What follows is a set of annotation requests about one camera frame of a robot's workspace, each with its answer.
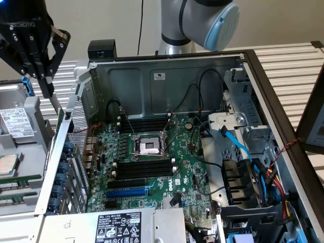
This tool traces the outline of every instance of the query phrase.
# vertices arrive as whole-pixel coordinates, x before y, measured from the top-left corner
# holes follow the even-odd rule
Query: wall
[[[47,0],[55,26],[72,36],[64,57],[87,57],[92,39],[116,39],[117,54],[137,53],[141,0]],[[324,1],[236,0],[237,31],[228,47],[302,43],[324,40]],[[160,0],[144,0],[141,55],[153,54],[160,43]],[[19,77],[3,61],[0,78]]]

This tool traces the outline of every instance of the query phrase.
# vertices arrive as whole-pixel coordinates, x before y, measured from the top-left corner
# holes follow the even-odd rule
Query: ram slot
[[[167,118],[130,120],[135,133],[162,131],[168,123]],[[131,133],[132,128],[127,120],[121,123],[121,133]]]
[[[172,176],[170,160],[153,160],[133,163],[120,163],[117,166],[117,179],[138,179]]]

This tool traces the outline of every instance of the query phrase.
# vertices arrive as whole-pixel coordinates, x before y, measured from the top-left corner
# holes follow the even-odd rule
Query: white label
[[[13,201],[11,199],[5,199],[5,200],[0,200],[0,205],[1,204],[12,204]]]
[[[13,138],[34,136],[24,108],[0,110],[0,114]]]
[[[17,182],[13,182],[13,183],[5,183],[5,184],[0,184],[0,188],[10,188],[10,187],[17,187],[18,183]]]
[[[217,231],[217,221],[216,219],[212,219],[212,234],[216,234],[216,231]]]
[[[165,72],[155,73],[154,80],[166,80],[166,73]]]
[[[169,179],[169,191],[173,191],[173,187],[172,187],[172,179]]]
[[[138,224],[141,220],[138,219],[130,219],[130,224]]]

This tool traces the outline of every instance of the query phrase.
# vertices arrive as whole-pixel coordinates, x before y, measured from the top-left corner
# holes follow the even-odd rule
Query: power supply label
[[[99,215],[95,243],[140,243],[141,214]]]
[[[34,136],[24,108],[0,110],[0,114],[13,138]]]

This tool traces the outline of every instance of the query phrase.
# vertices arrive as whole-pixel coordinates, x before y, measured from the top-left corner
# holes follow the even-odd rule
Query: blue pcie slot
[[[146,196],[146,195],[147,195],[147,189],[145,187],[130,188],[125,190],[114,190],[114,191],[106,192],[107,198],[127,197],[127,196]]]

